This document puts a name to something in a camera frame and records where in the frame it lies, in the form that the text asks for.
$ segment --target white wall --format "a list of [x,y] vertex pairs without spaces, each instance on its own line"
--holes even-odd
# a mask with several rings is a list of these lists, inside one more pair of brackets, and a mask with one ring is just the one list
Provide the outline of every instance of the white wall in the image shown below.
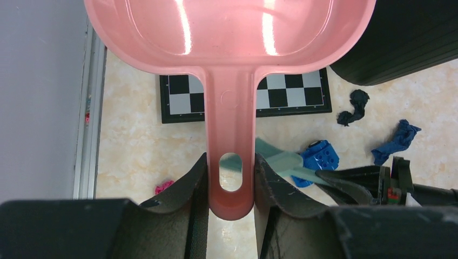
[[0,1],[0,203],[70,198],[83,0]]

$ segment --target white square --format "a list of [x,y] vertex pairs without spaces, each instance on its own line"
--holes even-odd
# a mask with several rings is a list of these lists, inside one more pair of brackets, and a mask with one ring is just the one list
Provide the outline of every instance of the white square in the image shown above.
[[169,95],[170,115],[191,113],[191,101],[188,93]]
[[305,94],[304,94],[303,88],[286,89],[286,98],[288,100],[288,107],[306,106]]
[[304,88],[321,87],[320,71],[302,74]]
[[257,90],[256,96],[256,109],[268,109],[270,108],[269,102],[269,90]]
[[267,76],[267,89],[286,89],[284,74],[270,74]]
[[189,93],[203,93],[204,85],[197,77],[189,75]]

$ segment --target handle hole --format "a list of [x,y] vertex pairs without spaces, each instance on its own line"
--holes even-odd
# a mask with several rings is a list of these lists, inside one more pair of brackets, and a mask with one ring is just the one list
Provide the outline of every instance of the handle hole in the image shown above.
[[242,159],[235,153],[226,153],[219,159],[219,184],[233,192],[242,186]]

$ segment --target dark blue rag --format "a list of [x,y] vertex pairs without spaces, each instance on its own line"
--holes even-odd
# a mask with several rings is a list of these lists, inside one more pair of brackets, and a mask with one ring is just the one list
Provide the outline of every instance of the dark blue rag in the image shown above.
[[407,120],[400,120],[393,140],[372,150],[372,154],[375,157],[374,164],[381,166],[388,160],[389,155],[408,149],[418,131],[421,131],[421,129],[410,125]]

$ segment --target red small object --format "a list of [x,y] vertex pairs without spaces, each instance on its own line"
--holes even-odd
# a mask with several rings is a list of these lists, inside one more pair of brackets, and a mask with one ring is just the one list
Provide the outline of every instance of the red small object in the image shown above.
[[154,194],[158,195],[159,193],[163,192],[165,189],[169,188],[169,186],[172,185],[173,183],[174,181],[170,180],[170,181],[164,182],[161,185],[156,186],[156,188],[154,189]]
[[399,199],[399,196],[397,195],[397,193],[393,193],[392,187],[388,188],[388,199],[393,199],[393,200]]

